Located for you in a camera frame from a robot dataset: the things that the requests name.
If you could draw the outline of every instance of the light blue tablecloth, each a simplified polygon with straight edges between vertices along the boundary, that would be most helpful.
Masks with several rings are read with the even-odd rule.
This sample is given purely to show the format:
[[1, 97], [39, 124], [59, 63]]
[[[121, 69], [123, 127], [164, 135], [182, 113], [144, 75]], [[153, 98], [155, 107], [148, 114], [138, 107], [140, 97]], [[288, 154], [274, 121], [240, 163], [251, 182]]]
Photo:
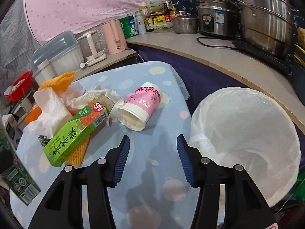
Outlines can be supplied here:
[[[119, 145], [124, 135], [128, 135], [131, 147], [122, 180], [115, 189], [108, 189], [116, 227], [189, 229], [199, 189], [193, 189], [187, 183], [176, 147], [179, 134], [189, 139], [191, 122], [185, 102], [188, 92], [178, 74], [164, 62], [146, 62], [98, 73], [78, 82], [86, 90], [96, 85], [114, 89], [123, 98], [145, 82], [162, 89], [161, 106], [143, 131], [132, 131], [119, 122], [105, 127], [90, 141], [82, 166], [104, 157], [109, 149]], [[17, 154], [42, 190], [28, 207], [10, 193], [13, 212], [27, 229], [41, 199], [63, 166], [57, 168], [49, 164], [37, 135], [24, 134]], [[85, 229], [90, 228], [86, 186], [83, 188], [83, 223]]]

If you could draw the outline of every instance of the pink electric kettle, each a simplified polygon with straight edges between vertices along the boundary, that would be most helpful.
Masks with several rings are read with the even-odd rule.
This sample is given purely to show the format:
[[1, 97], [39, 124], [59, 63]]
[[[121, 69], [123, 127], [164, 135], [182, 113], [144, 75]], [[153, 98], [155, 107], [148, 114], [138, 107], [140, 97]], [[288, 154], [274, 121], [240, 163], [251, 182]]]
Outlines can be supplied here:
[[119, 20], [112, 20], [102, 24], [104, 39], [109, 54], [115, 54], [126, 50], [127, 43]]

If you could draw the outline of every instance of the green toothpaste box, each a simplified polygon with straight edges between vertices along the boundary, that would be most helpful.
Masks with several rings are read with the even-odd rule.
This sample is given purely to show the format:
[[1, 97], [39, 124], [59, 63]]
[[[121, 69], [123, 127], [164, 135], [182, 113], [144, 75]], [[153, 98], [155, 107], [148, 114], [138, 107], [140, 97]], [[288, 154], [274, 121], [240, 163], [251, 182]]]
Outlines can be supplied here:
[[29, 175], [0, 120], [0, 177], [25, 205], [41, 191]]
[[83, 107], [44, 147], [43, 151], [51, 165], [60, 167], [107, 116], [107, 109], [96, 99]]

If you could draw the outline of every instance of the white paper towel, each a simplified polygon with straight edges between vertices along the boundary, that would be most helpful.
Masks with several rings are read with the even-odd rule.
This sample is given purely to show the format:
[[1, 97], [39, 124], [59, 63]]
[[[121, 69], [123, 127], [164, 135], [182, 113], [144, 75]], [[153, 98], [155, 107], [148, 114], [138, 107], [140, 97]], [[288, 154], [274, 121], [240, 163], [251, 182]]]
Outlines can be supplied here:
[[82, 109], [93, 99], [99, 100], [102, 95], [105, 95], [107, 98], [114, 102], [112, 111], [109, 114], [111, 119], [122, 121], [123, 118], [121, 113], [119, 112], [119, 108], [124, 105], [124, 99], [112, 89], [104, 89], [101, 86], [96, 86], [93, 90], [87, 91], [84, 95], [78, 98], [74, 98], [71, 101], [70, 106], [74, 109]]
[[42, 113], [37, 120], [29, 123], [23, 132], [44, 135], [51, 139], [72, 118], [72, 115], [52, 88], [36, 91], [34, 99]]

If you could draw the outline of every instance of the white plastic bottle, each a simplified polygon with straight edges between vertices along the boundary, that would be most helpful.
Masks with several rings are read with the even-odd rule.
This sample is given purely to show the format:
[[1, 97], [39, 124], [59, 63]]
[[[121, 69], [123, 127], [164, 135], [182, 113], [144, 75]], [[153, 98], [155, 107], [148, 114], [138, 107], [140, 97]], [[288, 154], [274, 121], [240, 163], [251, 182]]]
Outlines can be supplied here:
[[143, 14], [141, 11], [138, 11], [135, 13], [135, 18], [138, 24], [138, 30], [139, 34], [145, 34], [146, 33], [146, 28], [143, 20]]

